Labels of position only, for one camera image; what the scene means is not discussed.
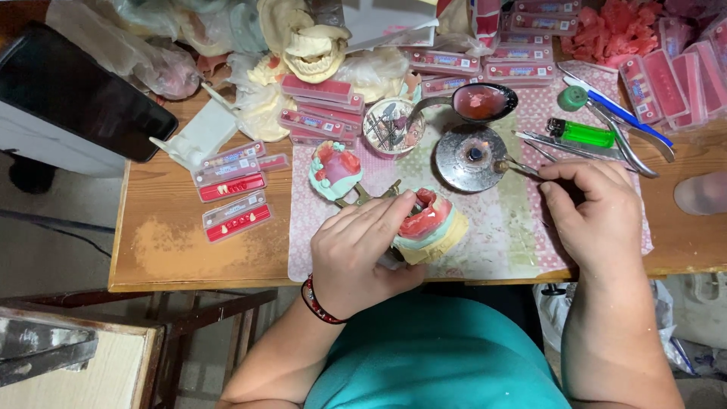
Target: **dental model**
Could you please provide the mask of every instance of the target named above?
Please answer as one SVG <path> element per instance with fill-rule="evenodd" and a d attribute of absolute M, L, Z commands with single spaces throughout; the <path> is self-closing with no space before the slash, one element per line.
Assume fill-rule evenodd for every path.
<path fill-rule="evenodd" d="M 305 0 L 260 0 L 257 12 L 265 43 L 276 55 L 282 55 L 288 47 L 291 33 L 315 25 Z"/>
<path fill-rule="evenodd" d="M 278 82 L 285 74 L 290 74 L 290 68 L 279 56 L 272 52 L 264 56 L 255 68 L 247 70 L 247 78 L 262 86 Z"/>
<path fill-rule="evenodd" d="M 346 151 L 343 143 L 327 140 L 313 152 L 308 180 L 321 196 L 332 202 L 344 197 L 363 176 L 361 160 Z"/>
<path fill-rule="evenodd" d="M 311 84 L 321 83 L 338 71 L 346 58 L 351 32 L 332 25 L 315 25 L 291 33 L 283 61 L 295 76 Z"/>
<path fill-rule="evenodd" d="M 407 263 L 429 264 L 463 238 L 470 222 L 430 186 L 417 191 L 417 206 L 422 211 L 404 219 L 393 246 Z"/>

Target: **right hand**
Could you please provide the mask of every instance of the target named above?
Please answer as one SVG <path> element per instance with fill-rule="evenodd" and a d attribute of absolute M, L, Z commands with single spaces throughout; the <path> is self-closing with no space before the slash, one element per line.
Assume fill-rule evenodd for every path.
<path fill-rule="evenodd" d="M 550 214 L 563 246 L 581 268 L 597 277 L 641 270 L 641 198 L 616 162 L 565 159 L 540 168 L 545 179 L 573 180 L 586 197 L 574 206 L 557 183 L 544 182 Z"/>

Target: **wooden table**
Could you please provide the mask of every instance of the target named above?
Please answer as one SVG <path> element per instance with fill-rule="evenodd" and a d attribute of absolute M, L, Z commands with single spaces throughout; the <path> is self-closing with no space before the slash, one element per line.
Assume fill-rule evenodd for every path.
<path fill-rule="evenodd" d="M 209 99 L 205 92 L 181 103 L 168 103 L 180 129 Z M 248 139 L 238 132 L 223 148 Z M 727 122 L 675 136 L 677 162 L 631 138 L 638 156 L 660 178 L 641 178 L 646 216 L 655 249 L 644 258 L 648 275 L 727 270 L 727 213 L 692 216 L 679 210 L 674 187 L 696 175 L 727 170 Z M 292 152 L 289 140 L 268 144 L 272 154 Z M 275 219 L 210 245 L 201 215 L 226 203 L 201 203 L 190 174 L 159 152 L 147 164 L 127 163 L 108 287 L 110 291 L 190 290 L 293 285 L 288 279 L 291 170 L 268 174 L 265 189 Z M 470 281 L 471 284 L 522 284 L 573 280 L 575 271 L 560 270 L 536 279 Z"/>

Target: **metal plate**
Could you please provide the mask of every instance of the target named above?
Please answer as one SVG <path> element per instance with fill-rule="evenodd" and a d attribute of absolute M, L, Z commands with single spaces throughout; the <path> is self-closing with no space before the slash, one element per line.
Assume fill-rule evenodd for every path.
<path fill-rule="evenodd" d="M 477 148 L 482 157 L 470 158 Z M 437 170 L 453 188 L 466 192 L 484 191 L 495 186 L 502 173 L 494 171 L 494 163 L 505 160 L 505 142 L 492 129 L 477 124 L 462 124 L 449 130 L 435 150 Z"/>

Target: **left hand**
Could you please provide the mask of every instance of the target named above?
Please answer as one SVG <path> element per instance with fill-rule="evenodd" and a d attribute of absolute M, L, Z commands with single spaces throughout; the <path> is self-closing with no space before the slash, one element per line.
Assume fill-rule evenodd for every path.
<path fill-rule="evenodd" d="M 416 200 L 407 190 L 396 198 L 344 207 L 313 236 L 313 289 L 333 317 L 350 318 L 422 284 L 426 265 L 389 270 L 377 264 Z"/>

